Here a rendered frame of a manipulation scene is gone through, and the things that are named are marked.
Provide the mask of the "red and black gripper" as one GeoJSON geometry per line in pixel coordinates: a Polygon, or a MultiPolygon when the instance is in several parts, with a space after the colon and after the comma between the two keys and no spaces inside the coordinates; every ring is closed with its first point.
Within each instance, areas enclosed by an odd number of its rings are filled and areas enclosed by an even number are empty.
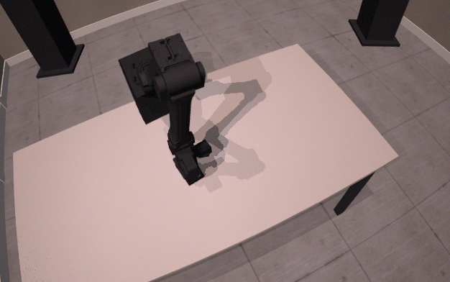
{"type": "Polygon", "coordinates": [[[180,172],[180,174],[182,175],[182,177],[183,177],[185,180],[188,180],[188,179],[185,177],[185,174],[184,174],[184,172],[182,171],[182,169],[181,169],[181,167],[180,167],[180,163],[176,160],[176,158],[173,158],[173,162],[175,163],[175,167],[179,170],[179,172],[180,172]]]}

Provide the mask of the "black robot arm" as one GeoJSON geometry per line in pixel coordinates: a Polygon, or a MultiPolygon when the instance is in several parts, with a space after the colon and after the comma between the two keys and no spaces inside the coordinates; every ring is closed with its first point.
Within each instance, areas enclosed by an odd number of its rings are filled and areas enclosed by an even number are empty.
{"type": "Polygon", "coordinates": [[[148,48],[151,59],[131,62],[133,83],[140,83],[144,93],[155,90],[160,103],[168,101],[170,128],[167,143],[185,177],[194,179],[201,174],[197,158],[212,153],[206,140],[194,145],[195,138],[189,131],[192,98],[197,89],[204,87],[205,69],[200,61],[195,63],[180,33],[148,42],[148,48]]]}

